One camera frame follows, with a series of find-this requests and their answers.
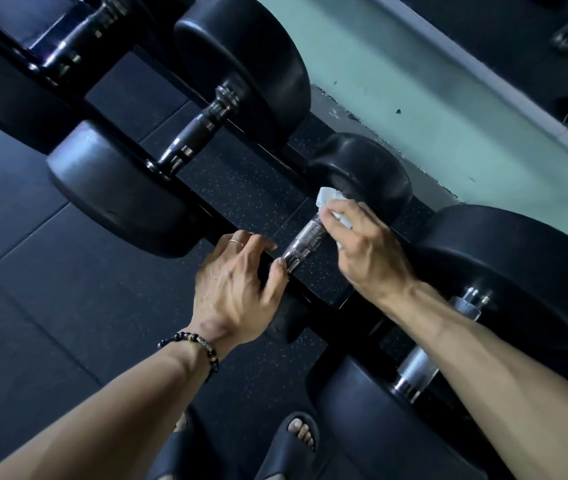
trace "white cloth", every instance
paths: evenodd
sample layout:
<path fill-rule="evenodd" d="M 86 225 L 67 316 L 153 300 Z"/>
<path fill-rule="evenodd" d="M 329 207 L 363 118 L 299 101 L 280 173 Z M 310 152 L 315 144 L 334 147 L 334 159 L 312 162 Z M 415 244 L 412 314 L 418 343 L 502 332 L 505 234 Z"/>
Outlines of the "white cloth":
<path fill-rule="evenodd" d="M 317 208 L 319 209 L 321 206 L 325 205 L 326 202 L 328 202 L 329 200 L 348 200 L 348 199 L 346 199 L 346 197 L 344 197 L 344 194 L 337 189 L 334 189 L 332 187 L 322 187 L 320 189 L 320 192 L 317 194 L 317 200 L 315 201 Z M 337 212 L 334 212 L 333 215 L 337 220 L 339 220 L 339 222 L 344 224 L 344 227 L 348 229 L 353 228 L 351 222 L 343 215 L 338 214 Z M 337 249 L 341 249 L 341 245 L 339 242 L 337 243 Z"/>

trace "black beaded bracelet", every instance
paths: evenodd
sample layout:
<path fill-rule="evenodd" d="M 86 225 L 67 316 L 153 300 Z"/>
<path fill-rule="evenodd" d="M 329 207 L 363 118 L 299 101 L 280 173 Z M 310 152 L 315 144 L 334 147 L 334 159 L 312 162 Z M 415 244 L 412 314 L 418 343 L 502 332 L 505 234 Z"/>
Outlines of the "black beaded bracelet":
<path fill-rule="evenodd" d="M 210 362 L 210 372 L 208 373 L 207 381 L 219 371 L 219 360 L 217 359 L 216 350 L 210 346 L 210 344 L 202 339 L 197 333 L 190 333 L 188 331 L 179 331 L 174 337 L 170 339 L 162 340 L 158 345 L 158 349 L 163 349 L 168 344 L 172 342 L 183 342 L 184 340 L 188 342 L 195 342 L 199 344 L 204 350 L 206 350 L 206 355 L 208 361 Z"/>

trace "slipper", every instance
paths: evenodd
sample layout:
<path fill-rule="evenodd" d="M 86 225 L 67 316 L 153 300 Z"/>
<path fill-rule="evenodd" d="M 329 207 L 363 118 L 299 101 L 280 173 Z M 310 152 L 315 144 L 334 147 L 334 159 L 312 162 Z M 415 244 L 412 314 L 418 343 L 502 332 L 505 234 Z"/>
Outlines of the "slipper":
<path fill-rule="evenodd" d="M 312 448 L 288 431 L 288 425 L 295 418 L 308 425 L 314 442 Z M 319 443 L 319 429 L 311 416 L 300 412 L 289 415 L 275 432 L 269 452 L 266 453 L 255 480 L 265 480 L 278 474 L 284 475 L 287 480 L 309 478 Z"/>
<path fill-rule="evenodd" d="M 159 480 L 167 476 L 175 480 L 197 478 L 201 474 L 202 458 L 206 458 L 209 478 L 217 478 L 219 475 L 218 470 L 221 468 L 219 460 L 205 437 L 200 419 L 191 408 L 184 411 L 184 414 L 187 421 L 186 429 L 171 433 L 160 453 L 155 457 L 145 480 Z"/>

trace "wall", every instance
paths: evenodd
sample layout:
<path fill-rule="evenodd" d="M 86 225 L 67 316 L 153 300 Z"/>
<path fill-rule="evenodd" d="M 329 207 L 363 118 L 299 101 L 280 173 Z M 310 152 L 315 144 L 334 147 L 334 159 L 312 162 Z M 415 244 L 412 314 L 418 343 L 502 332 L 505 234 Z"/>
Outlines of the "wall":
<path fill-rule="evenodd" d="M 568 234 L 565 142 L 371 0 L 260 1 L 314 84 L 460 200 Z"/>

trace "black dumbbell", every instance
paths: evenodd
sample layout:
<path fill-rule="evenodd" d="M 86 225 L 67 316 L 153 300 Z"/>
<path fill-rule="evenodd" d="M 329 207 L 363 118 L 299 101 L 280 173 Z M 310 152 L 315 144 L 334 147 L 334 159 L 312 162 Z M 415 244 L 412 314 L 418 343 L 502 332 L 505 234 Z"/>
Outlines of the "black dumbbell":
<path fill-rule="evenodd" d="M 435 214 L 412 248 L 419 277 L 463 315 L 508 323 L 518 343 L 568 349 L 566 234 L 506 210 L 457 205 Z M 414 348 L 394 378 L 375 366 L 330 351 L 307 378 L 316 410 L 355 464 L 371 478 L 485 477 L 410 407 L 438 373 L 424 350 Z"/>
<path fill-rule="evenodd" d="M 33 44 L 0 30 L 0 129 L 48 154 L 82 120 L 81 100 L 135 43 L 170 65 L 172 27 L 194 0 L 76 0 Z"/>
<path fill-rule="evenodd" d="M 375 141 L 356 134 L 336 133 L 315 153 L 306 169 L 306 179 L 318 192 L 336 189 L 346 198 L 365 202 L 389 226 L 413 197 L 413 188 L 396 157 Z M 284 250 L 289 273 L 315 252 L 326 236 L 319 214 Z M 310 311 L 296 298 L 285 295 L 267 330 L 278 342 L 291 343 L 307 327 Z"/>
<path fill-rule="evenodd" d="M 231 118 L 272 148 L 284 144 L 310 110 L 304 62 L 286 30 L 256 0 L 197 1 L 175 25 L 175 43 L 190 82 L 212 102 L 159 160 L 91 121 L 48 157 L 54 182 L 69 201 L 122 239 L 163 257 L 184 256 L 208 230 L 205 213 L 187 208 L 165 188 L 223 122 Z"/>

